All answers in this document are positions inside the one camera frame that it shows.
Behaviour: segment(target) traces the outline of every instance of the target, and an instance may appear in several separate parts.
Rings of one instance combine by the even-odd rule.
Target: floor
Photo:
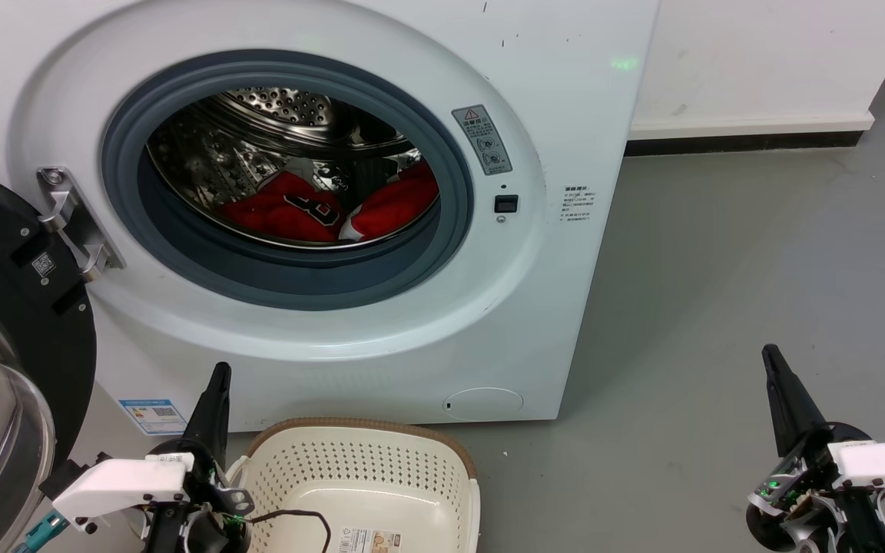
[[[885,85],[872,112],[850,150],[625,161],[559,419],[438,427],[477,464],[479,551],[763,551],[765,343],[885,440]]]

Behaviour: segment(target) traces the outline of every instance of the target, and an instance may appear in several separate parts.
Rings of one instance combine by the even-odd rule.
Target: black cable
[[[330,533],[330,524],[326,522],[326,518],[323,517],[319,512],[316,511],[303,511],[301,508],[280,508],[278,511],[268,512],[267,515],[261,515],[256,518],[245,518],[246,524],[253,525],[256,522],[264,522],[270,518],[281,517],[281,515],[295,515],[295,517],[316,517],[320,519],[320,522],[323,523],[323,528],[326,529],[326,541],[323,543],[323,553],[326,553],[326,549],[330,546],[330,539],[333,537]]]

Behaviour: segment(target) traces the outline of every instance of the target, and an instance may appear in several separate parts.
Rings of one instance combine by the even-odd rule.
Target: white plastic basket
[[[227,476],[255,499],[248,518],[280,508],[322,512],[333,536],[329,553],[477,549],[473,462],[439,432],[362,419],[287,420],[259,434]],[[320,553],[326,539],[322,522],[307,517],[268,519],[252,533],[252,553]]]

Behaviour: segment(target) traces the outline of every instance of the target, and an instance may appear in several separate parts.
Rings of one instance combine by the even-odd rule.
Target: metal hinge
[[[61,235],[74,253],[84,280],[96,280],[105,269],[125,269],[114,245],[94,220],[70,171],[64,167],[40,167],[36,169],[36,182],[53,203],[50,213],[39,217],[39,223]]]

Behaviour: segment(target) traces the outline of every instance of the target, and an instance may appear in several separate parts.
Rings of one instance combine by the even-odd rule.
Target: washing machine opening
[[[245,87],[194,102],[159,125],[147,152],[197,214],[277,247],[396,238],[439,196],[432,169],[398,130],[296,88]]]
[[[209,290],[300,310],[366,305],[445,265],[469,225],[467,162],[439,117],[356,67],[222,52],[115,113],[102,177],[155,258]]]

